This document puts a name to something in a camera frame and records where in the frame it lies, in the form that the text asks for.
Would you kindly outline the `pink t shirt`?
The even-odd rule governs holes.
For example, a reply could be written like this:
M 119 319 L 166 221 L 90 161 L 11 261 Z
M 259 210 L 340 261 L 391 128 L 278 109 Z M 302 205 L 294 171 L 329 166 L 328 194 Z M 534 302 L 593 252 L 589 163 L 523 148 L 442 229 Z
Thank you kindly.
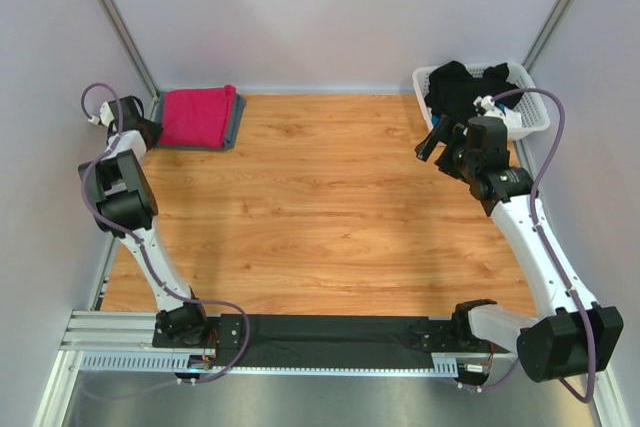
M 161 116 L 161 146 L 218 149 L 224 145 L 237 89 L 223 87 L 168 92 Z

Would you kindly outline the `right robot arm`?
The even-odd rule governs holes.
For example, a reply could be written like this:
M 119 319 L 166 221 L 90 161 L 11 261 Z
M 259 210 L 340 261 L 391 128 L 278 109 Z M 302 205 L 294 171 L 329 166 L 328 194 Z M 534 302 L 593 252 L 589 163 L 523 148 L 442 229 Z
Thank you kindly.
M 579 279 L 546 220 L 531 174 L 510 163 L 507 128 L 492 117 L 462 125 L 442 117 L 415 148 L 425 161 L 438 144 L 439 171 L 463 181 L 507 240 L 534 300 L 536 314 L 515 314 L 490 300 L 456 307 L 452 342 L 470 351 L 484 340 L 517 355 L 530 380 L 567 381 L 584 376 L 590 386 L 609 363 L 624 322 L 601 305 Z

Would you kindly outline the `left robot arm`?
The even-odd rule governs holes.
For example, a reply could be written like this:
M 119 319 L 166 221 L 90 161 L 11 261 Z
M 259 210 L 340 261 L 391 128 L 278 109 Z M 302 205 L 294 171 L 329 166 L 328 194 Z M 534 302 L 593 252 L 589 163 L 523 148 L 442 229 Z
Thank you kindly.
M 131 253 L 150 285 L 157 308 L 152 345 L 199 348 L 208 341 L 211 325 L 160 238 L 158 205 L 140 165 L 162 127 L 144 117 L 135 96 L 103 103 L 91 122 L 107 128 L 107 154 L 90 174 L 85 173 L 88 163 L 78 166 L 86 181 L 82 192 L 98 212 L 94 219 L 99 229 Z

